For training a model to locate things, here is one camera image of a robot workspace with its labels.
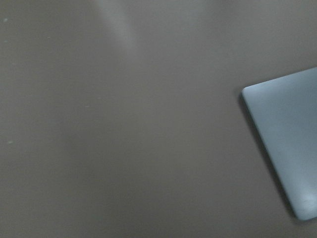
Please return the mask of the grey laptop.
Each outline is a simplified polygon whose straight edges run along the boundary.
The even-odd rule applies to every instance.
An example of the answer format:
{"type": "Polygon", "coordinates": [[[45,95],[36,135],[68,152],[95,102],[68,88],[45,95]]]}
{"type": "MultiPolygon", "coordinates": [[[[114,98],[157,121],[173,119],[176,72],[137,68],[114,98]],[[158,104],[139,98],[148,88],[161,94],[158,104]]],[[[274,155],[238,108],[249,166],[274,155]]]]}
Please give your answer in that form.
{"type": "Polygon", "coordinates": [[[316,218],[317,69],[247,86],[241,94],[295,216],[316,218]]]}

